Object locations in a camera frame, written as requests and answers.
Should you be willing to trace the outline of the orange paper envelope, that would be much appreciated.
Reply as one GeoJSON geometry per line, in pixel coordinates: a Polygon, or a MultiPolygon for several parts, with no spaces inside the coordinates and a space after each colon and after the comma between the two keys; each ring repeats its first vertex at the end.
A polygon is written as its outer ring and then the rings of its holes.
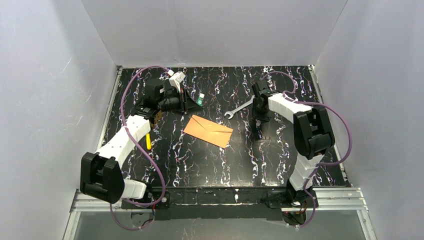
{"type": "Polygon", "coordinates": [[[233,129],[192,115],[183,132],[220,148],[226,148],[233,129]]]}

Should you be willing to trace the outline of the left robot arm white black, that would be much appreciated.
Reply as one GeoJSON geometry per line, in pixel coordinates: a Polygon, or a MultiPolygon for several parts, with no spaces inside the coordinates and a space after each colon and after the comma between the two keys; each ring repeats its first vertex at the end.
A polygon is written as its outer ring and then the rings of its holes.
{"type": "Polygon", "coordinates": [[[125,179],[122,166],[136,144],[153,129],[163,112],[187,115],[201,111],[184,88],[185,74],[174,73],[168,83],[149,80],[126,124],[96,152],[86,152],[81,159],[80,191],[88,196],[114,204],[123,199],[141,200],[148,185],[140,180],[125,179]]]}

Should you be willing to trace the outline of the green white glue stick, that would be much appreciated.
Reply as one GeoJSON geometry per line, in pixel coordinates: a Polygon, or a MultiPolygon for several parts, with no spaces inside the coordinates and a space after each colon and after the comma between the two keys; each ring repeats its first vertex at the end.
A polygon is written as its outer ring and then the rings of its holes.
{"type": "Polygon", "coordinates": [[[203,93],[200,93],[200,94],[199,94],[199,97],[198,97],[198,99],[197,99],[197,101],[196,101],[196,103],[197,103],[199,106],[202,106],[202,105],[203,105],[204,97],[205,97],[205,95],[204,95],[203,93]]]}

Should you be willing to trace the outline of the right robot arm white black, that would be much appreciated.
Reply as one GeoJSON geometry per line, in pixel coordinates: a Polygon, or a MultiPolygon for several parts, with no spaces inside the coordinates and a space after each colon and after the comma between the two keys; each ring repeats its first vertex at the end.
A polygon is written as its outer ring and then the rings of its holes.
{"type": "Polygon", "coordinates": [[[278,114],[293,124],[293,139],[297,150],[294,171],[283,193],[275,193],[266,201],[283,203],[303,202],[308,198],[314,171],[327,150],[334,146],[335,137],[327,108],[322,103],[297,102],[285,94],[272,90],[266,81],[252,85],[252,116],[257,126],[278,114]]]}

